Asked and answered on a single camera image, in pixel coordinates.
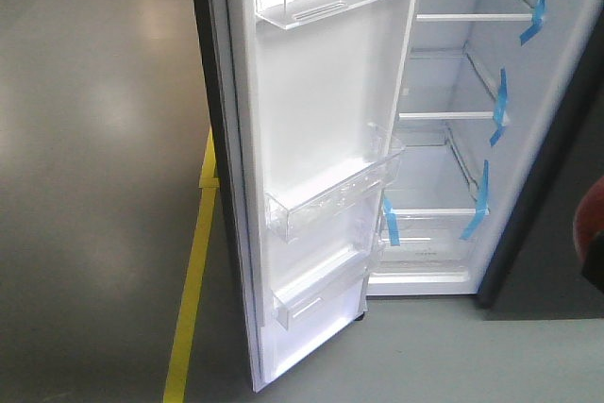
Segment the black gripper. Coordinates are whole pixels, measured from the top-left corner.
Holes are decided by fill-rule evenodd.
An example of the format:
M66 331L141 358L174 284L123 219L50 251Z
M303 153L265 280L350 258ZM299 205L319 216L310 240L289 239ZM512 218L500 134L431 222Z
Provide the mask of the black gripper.
M581 274L594 287L604 287L604 263L603 263L603 233L598 232L590 241Z

